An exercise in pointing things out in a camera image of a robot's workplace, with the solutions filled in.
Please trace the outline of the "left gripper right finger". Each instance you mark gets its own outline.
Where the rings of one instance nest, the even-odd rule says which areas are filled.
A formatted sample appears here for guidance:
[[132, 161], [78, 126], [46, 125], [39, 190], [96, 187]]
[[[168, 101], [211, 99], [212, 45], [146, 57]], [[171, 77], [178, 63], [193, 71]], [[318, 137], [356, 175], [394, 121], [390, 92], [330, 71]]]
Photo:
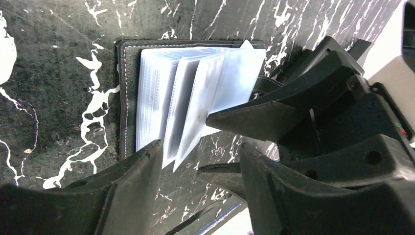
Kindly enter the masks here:
[[289, 165], [247, 143], [239, 156], [197, 176], [245, 202], [256, 235], [415, 232], [415, 167], [398, 140], [378, 134]]

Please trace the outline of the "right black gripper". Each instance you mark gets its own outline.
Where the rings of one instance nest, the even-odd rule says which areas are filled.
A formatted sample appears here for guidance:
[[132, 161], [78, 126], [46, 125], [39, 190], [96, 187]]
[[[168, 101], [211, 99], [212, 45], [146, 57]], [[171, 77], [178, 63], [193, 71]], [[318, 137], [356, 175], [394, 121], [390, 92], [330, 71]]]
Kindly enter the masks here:
[[314, 50], [302, 51], [288, 69], [276, 75], [276, 81], [281, 84], [294, 81], [332, 51], [344, 55], [355, 67], [355, 74], [341, 84], [341, 92], [330, 106], [318, 115], [310, 110], [310, 114], [278, 142], [280, 161], [292, 165], [360, 145], [362, 149], [350, 151], [346, 159], [361, 153], [369, 165], [376, 165], [383, 156], [379, 147], [367, 143], [367, 139], [382, 135], [396, 140], [402, 148], [401, 163], [414, 166], [415, 152], [409, 146], [413, 129], [390, 94], [379, 85], [369, 85], [363, 77], [365, 40], [358, 39], [350, 49], [344, 49], [334, 38], [325, 36]]

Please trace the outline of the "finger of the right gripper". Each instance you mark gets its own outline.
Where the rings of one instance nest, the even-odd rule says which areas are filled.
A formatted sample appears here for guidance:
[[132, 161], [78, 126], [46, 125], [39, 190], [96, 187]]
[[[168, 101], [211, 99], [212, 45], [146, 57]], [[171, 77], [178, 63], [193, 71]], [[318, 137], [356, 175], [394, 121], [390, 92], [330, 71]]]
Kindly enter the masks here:
[[341, 84], [355, 74], [355, 59], [331, 51], [289, 84], [255, 100], [212, 114], [206, 125], [262, 141], [280, 141], [310, 110], [320, 114], [341, 92]]

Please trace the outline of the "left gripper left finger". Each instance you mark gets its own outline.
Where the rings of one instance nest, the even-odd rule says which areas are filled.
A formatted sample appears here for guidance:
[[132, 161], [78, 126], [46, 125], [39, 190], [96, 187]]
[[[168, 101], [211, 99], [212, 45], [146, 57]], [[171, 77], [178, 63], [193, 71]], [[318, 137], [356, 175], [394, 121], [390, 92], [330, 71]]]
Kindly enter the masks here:
[[3, 235], [146, 235], [163, 157], [155, 140], [125, 160], [65, 188], [0, 188]]

